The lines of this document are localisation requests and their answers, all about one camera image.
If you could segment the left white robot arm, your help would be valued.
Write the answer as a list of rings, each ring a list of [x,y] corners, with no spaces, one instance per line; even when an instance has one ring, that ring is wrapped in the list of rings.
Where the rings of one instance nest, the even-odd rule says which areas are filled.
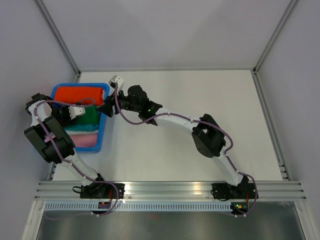
[[[77,154],[76,145],[67,134],[62,120],[73,121],[86,113],[86,109],[94,105],[93,98],[89,104],[80,100],[75,104],[55,101],[51,97],[37,93],[26,103],[25,110],[31,116],[31,125],[24,135],[48,163],[60,165],[81,182],[72,190],[82,199],[102,199],[112,195],[104,178],[92,167],[88,166]]]

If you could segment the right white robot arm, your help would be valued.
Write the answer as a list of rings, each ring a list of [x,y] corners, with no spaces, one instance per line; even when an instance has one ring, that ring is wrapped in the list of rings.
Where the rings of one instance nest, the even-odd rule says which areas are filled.
[[[214,199],[249,200],[252,197],[249,178],[240,173],[227,156],[227,134],[211,115],[205,113],[201,117],[192,117],[171,112],[161,104],[149,100],[140,85],[131,86],[127,95],[122,90],[115,90],[104,100],[98,111],[108,117],[130,111],[137,113],[143,124],[171,127],[185,132],[192,137],[196,150],[213,160],[225,177],[224,183],[212,184],[210,193]]]

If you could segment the green t-shirt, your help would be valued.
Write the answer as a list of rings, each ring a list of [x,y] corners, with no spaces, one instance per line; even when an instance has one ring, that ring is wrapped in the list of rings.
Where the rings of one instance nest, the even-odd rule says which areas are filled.
[[[84,108],[84,115],[76,117],[76,124],[78,125],[97,125],[99,123],[99,117],[97,109],[94,105]]]

